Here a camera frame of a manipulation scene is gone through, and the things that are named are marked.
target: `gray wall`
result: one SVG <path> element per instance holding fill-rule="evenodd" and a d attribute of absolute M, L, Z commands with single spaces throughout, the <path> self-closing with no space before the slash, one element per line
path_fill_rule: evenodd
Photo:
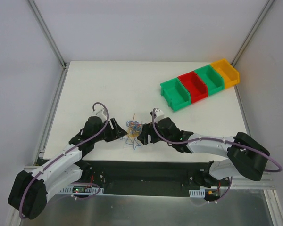
<path fill-rule="evenodd" d="M 274 4 L 237 69 L 250 132 L 283 165 L 283 0 Z M 283 172 L 274 178 L 283 206 Z"/>
<path fill-rule="evenodd" d="M 71 60 L 232 61 L 266 0 L 36 0 Z"/>
<path fill-rule="evenodd" d="M 15 176 L 33 161 L 61 67 L 25 0 L 0 1 L 0 225 Z"/>

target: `metal floor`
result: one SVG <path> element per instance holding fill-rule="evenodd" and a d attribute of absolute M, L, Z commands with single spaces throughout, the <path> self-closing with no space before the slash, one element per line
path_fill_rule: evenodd
<path fill-rule="evenodd" d="M 56 195 L 43 213 L 21 226 L 268 226 L 263 190 L 234 190 L 216 204 L 178 197 L 98 195 L 75 201 Z"/>

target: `robotic arm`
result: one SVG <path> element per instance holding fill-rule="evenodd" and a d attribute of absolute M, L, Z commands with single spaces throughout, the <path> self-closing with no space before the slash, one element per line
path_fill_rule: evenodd
<path fill-rule="evenodd" d="M 36 218 L 61 189 L 89 177 L 90 166 L 82 158 L 94 149 L 96 142 L 110 142 L 127 134 L 114 118 L 109 121 L 108 110 L 102 106 L 104 108 L 93 112 L 85 127 L 69 141 L 61 153 L 32 172 L 23 170 L 16 176 L 8 203 L 19 210 L 22 219 Z"/>
<path fill-rule="evenodd" d="M 99 111 L 94 110 L 85 127 L 60 154 L 32 172 L 23 170 L 16 176 L 8 203 L 19 210 L 22 219 L 36 218 L 48 201 L 64 187 L 90 178 L 90 164 L 82 158 L 94 149 L 96 142 L 110 142 L 127 134 L 114 118 L 109 120 L 108 110 L 102 106 L 104 108 Z M 170 118 L 164 118 L 160 109 L 154 109 L 150 114 L 152 122 L 143 124 L 142 133 L 137 137 L 144 145 L 148 144 L 150 136 L 151 143 L 165 141 L 181 153 L 211 153 L 226 158 L 209 162 L 207 169 L 193 176 L 193 181 L 199 186 L 210 188 L 225 177 L 240 174 L 255 181 L 261 179 L 266 162 L 270 159 L 269 152 L 247 134 L 239 132 L 234 137 L 220 138 L 202 136 L 179 130 Z"/>
<path fill-rule="evenodd" d="M 258 142 L 245 133 L 238 132 L 234 137 L 209 137 L 197 133 L 179 130 L 170 118 L 164 118 L 160 109 L 150 112 L 152 123 L 143 124 L 138 136 L 144 145 L 148 141 L 165 141 L 181 153 L 210 153 L 223 156 L 223 161 L 209 162 L 209 168 L 195 175 L 194 181 L 200 186 L 211 187 L 225 177 L 242 175 L 250 180 L 261 180 L 267 160 L 271 160 L 279 170 L 281 166 L 269 157 L 270 153 Z"/>

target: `white tabletop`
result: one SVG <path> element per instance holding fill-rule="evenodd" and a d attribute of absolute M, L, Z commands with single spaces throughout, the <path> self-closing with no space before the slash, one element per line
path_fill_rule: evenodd
<path fill-rule="evenodd" d="M 179 129 L 202 135 L 224 137 L 246 132 L 234 88 L 223 90 L 191 106 L 173 112 L 160 95 L 160 83 L 193 71 L 208 63 L 192 62 L 91 62 L 73 61 L 69 66 L 44 159 L 61 152 L 84 127 L 92 104 L 102 102 L 110 117 L 126 128 L 133 114 L 139 122 L 151 121 L 150 111 L 160 108 Z M 179 153 L 165 142 L 127 149 L 124 140 L 100 141 L 84 160 L 207 162 L 223 157 Z"/>

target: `storage bin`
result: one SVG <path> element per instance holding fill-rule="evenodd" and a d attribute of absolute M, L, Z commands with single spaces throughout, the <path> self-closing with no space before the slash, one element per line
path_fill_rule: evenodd
<path fill-rule="evenodd" d="M 178 79 L 190 93 L 192 104 L 208 97 L 206 84 L 194 71 L 183 74 Z"/>
<path fill-rule="evenodd" d="M 240 82 L 239 72 L 226 59 L 216 61 L 211 65 L 223 78 L 225 89 Z"/>
<path fill-rule="evenodd" d="M 209 96 L 225 88 L 223 78 L 211 65 L 198 68 L 195 70 L 195 72 L 206 84 Z"/>
<path fill-rule="evenodd" d="M 178 111 L 191 105 L 191 96 L 178 78 L 160 84 L 161 95 L 166 99 L 173 111 Z"/>

